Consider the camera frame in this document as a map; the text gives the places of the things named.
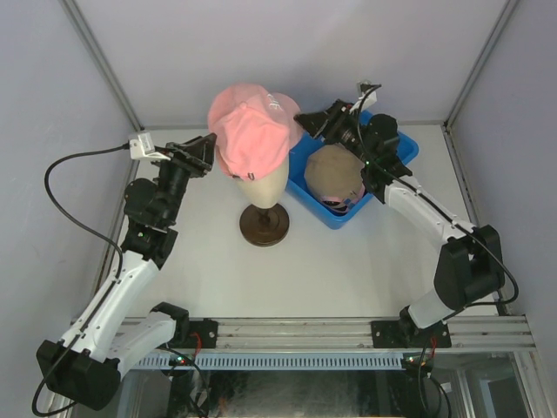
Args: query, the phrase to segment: pink hat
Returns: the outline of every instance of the pink hat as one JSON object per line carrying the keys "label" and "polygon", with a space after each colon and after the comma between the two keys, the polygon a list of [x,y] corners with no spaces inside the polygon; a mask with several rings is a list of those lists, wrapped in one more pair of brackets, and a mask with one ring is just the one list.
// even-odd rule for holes
{"label": "pink hat", "polygon": [[209,131],[217,134],[217,161],[225,174],[262,179],[283,163],[302,138],[294,121],[299,107],[257,84],[234,84],[217,95],[209,110]]}

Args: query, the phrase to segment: tan cap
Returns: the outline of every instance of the tan cap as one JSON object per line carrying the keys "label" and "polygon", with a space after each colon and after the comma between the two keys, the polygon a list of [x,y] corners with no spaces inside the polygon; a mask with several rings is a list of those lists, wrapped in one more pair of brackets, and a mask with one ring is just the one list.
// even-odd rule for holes
{"label": "tan cap", "polygon": [[315,199],[334,212],[346,213],[366,193],[363,167],[342,145],[324,145],[307,159],[304,178]]}

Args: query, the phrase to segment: gray wall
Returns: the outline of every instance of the gray wall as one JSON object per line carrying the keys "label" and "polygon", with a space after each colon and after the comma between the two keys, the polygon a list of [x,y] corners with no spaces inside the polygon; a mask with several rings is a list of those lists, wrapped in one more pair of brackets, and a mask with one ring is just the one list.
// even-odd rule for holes
{"label": "gray wall", "polygon": [[382,83],[375,111],[443,120],[505,0],[77,0],[145,126],[206,125],[229,84],[304,111]]}
{"label": "gray wall", "polygon": [[[43,189],[66,154],[125,142],[131,127],[58,2],[0,2],[0,412],[32,416],[35,352],[57,340],[91,296],[104,244],[66,220]],[[107,233],[129,169],[126,152],[53,173],[53,191]]]}
{"label": "gray wall", "polygon": [[521,2],[455,129],[482,221],[500,232],[557,388],[557,2]]}

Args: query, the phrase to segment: blue container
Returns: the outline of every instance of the blue container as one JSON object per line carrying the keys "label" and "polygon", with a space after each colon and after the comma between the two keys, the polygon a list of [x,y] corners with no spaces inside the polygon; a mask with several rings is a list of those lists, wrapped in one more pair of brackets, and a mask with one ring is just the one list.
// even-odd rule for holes
{"label": "blue container", "polygon": [[[362,112],[360,121],[367,124],[372,114],[368,111]],[[404,133],[399,132],[400,142],[397,154],[400,160],[406,165],[418,155],[418,144]],[[298,199],[306,208],[317,216],[323,223],[331,229],[339,229],[346,222],[353,218],[358,211],[369,202],[373,195],[366,193],[348,213],[338,214],[317,201],[310,191],[304,179],[305,166],[310,155],[316,152],[324,144],[318,139],[312,139],[307,133],[304,134],[299,143],[290,150],[290,171],[288,173],[288,184],[286,190]]]}

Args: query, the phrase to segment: white table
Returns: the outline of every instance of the white table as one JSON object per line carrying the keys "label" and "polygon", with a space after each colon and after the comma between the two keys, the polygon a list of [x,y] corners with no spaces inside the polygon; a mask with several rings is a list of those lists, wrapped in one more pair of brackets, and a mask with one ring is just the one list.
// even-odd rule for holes
{"label": "white table", "polygon": [[[444,206],[467,219],[440,127],[401,130],[419,145],[409,165],[415,176]],[[164,145],[204,134],[154,131],[153,139]],[[138,169],[138,177],[152,179],[157,173],[145,162]],[[290,215],[290,231],[276,246],[259,248],[239,231],[247,199],[218,165],[205,178],[190,180],[172,254],[128,316],[146,316],[164,300],[188,309],[191,317],[392,317],[431,289],[439,248],[378,200],[336,231],[287,192],[280,203]],[[120,242],[126,230],[124,222]],[[496,310],[476,307],[463,314]]]}

